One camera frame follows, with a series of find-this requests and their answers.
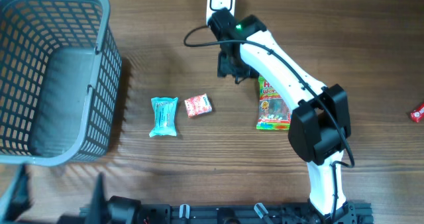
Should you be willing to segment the small red white candy pack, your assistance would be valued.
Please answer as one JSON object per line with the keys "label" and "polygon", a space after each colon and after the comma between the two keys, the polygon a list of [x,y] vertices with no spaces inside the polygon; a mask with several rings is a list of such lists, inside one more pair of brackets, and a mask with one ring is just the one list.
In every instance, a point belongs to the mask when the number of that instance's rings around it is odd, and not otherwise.
{"label": "small red white candy pack", "polygon": [[206,93],[190,97],[184,101],[184,104],[189,118],[210,113],[213,110]]}

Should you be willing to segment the Haribo gummy bag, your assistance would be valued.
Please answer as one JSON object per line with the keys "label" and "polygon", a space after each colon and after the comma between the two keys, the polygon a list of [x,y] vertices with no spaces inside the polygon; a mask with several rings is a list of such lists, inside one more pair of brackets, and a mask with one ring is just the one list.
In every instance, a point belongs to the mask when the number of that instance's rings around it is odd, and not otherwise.
{"label": "Haribo gummy bag", "polygon": [[259,106],[258,130],[288,130],[291,122],[291,111],[279,93],[263,77],[258,77]]}

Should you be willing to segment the teal tissue packet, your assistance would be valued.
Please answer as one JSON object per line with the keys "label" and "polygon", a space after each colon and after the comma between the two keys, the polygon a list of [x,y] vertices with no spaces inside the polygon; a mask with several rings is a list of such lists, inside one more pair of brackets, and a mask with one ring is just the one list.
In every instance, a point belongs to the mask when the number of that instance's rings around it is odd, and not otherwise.
{"label": "teal tissue packet", "polygon": [[155,136],[177,136],[175,126],[175,115],[178,106],[178,98],[154,97],[151,99],[154,111],[154,128],[149,137]]}

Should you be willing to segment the red snack stick packet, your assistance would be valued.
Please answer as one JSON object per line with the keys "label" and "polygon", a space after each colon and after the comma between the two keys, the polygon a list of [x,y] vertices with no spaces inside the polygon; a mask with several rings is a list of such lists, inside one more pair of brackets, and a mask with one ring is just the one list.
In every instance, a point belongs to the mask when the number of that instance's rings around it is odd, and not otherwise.
{"label": "red snack stick packet", "polygon": [[424,117],[424,103],[418,106],[410,113],[410,118],[412,121],[419,123]]}

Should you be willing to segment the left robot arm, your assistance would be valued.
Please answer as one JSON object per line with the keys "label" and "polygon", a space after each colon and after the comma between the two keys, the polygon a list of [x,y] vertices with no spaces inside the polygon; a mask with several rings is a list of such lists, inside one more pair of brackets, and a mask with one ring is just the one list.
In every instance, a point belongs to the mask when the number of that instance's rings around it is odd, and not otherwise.
{"label": "left robot arm", "polygon": [[32,187],[31,169],[20,165],[11,173],[1,167],[2,223],[142,223],[139,200],[108,196],[107,177],[61,183],[64,192]]}

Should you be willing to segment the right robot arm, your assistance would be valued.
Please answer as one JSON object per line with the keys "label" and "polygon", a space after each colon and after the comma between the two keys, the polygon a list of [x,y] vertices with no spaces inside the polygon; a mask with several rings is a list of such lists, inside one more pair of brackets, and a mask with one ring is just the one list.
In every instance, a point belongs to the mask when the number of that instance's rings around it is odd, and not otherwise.
{"label": "right robot arm", "polygon": [[235,83],[263,76],[291,112],[288,139],[307,163],[311,191],[304,223],[338,223],[348,217],[341,168],[354,167],[348,99],[338,84],[327,87],[310,76],[274,40],[254,15],[238,21],[223,7],[208,12],[206,25],[220,46],[217,75]]}

